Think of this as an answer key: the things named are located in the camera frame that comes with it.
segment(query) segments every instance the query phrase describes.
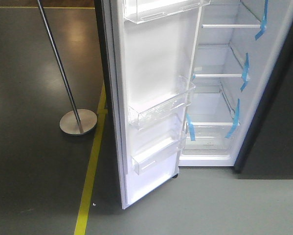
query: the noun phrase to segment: metal pole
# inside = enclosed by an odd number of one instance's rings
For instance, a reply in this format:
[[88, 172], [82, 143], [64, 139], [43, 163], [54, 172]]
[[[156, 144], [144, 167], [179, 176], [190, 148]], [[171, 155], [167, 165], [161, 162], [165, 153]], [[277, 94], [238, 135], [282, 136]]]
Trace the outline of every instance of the metal pole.
[[58, 50], [57, 50], [57, 47], [56, 47], [56, 44], [55, 44], [55, 41], [54, 41], [52, 32], [50, 30], [50, 27], [49, 27], [49, 24], [48, 24], [48, 21], [47, 21], [47, 18], [46, 18], [46, 14], [45, 14], [44, 8], [43, 8], [43, 6], [41, 4], [41, 1], [40, 0], [37, 0], [37, 1], [38, 1], [39, 10], [40, 10], [40, 13], [41, 13], [41, 16], [42, 16], [42, 19], [43, 19], [45, 28], [47, 30], [47, 34], [48, 34], [50, 43], [52, 45], [52, 48], [53, 48], [53, 51], [54, 51], [54, 54], [55, 54], [55, 57], [56, 57], [56, 61], [57, 61], [58, 67], [60, 69], [60, 73], [62, 75], [64, 84], [65, 84], [65, 88], [66, 88], [67, 93], [68, 93], [68, 96], [69, 96], [69, 100], [70, 100], [71, 105], [72, 105], [72, 109], [73, 109], [74, 115], [75, 115], [75, 117], [77, 119], [77, 123], [78, 123], [78, 126], [80, 128], [80, 132], [81, 131], [83, 132], [82, 125], [81, 125], [81, 120], [80, 120], [80, 117], [79, 117], [79, 114], [78, 114], [78, 110], [76, 108], [76, 104], [74, 102], [74, 99], [73, 99], [73, 96], [72, 96], [72, 93], [71, 93], [71, 89], [70, 89], [70, 86], [69, 86], [69, 83], [68, 83], [68, 80], [67, 80], [67, 77], [66, 77], [66, 73], [65, 73], [65, 70], [64, 70], [62, 61], [60, 59], [60, 56], [59, 56], [59, 53], [58, 53]]

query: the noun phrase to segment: yellow floor line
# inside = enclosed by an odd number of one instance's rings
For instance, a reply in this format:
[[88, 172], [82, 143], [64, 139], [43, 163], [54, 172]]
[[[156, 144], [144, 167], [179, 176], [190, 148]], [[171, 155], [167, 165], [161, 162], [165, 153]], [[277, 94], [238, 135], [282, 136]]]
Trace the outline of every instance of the yellow floor line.
[[76, 222], [76, 227], [74, 229], [74, 235], [85, 235], [89, 210], [91, 205], [91, 197], [95, 179], [95, 172], [97, 168], [97, 161], [98, 155], [101, 147], [103, 130], [104, 130], [104, 123], [106, 117], [106, 110], [104, 109], [106, 103], [106, 93], [105, 93], [105, 86], [103, 85], [101, 96], [97, 108], [97, 124], [96, 130], [94, 135], [93, 147], [90, 155], [88, 170], [86, 174], [86, 179], [83, 186], [83, 192], [81, 197], [81, 203], [78, 213], [78, 218]]
[[[35, 9], [37, 6], [0, 6], [0, 8]], [[45, 6], [45, 9], [95, 9], [95, 7]]]

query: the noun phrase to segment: black refrigerator side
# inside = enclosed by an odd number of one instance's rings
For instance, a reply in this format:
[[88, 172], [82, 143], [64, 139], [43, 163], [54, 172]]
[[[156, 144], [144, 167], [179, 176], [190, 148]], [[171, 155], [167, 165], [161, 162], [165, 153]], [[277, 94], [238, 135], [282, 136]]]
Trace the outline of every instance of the black refrigerator side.
[[242, 178], [293, 178], [293, 24], [234, 169]]

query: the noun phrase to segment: dark gray floor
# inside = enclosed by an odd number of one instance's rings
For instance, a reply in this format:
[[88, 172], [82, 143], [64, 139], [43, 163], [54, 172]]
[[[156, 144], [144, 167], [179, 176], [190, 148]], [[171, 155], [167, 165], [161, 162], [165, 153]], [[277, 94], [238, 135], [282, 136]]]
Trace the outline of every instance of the dark gray floor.
[[[46, 13], [78, 108], [96, 111], [94, 10]], [[73, 234], [94, 133], [63, 134], [70, 110], [38, 9], [0, 9], [0, 235]]]

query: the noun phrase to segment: refrigerator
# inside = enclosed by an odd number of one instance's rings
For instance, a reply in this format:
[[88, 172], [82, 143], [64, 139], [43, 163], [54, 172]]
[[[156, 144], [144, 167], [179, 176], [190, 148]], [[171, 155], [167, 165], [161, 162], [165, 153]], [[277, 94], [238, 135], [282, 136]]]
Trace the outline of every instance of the refrigerator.
[[277, 61], [290, 56], [293, 0], [96, 0], [95, 10], [122, 208], [180, 166], [241, 170]]

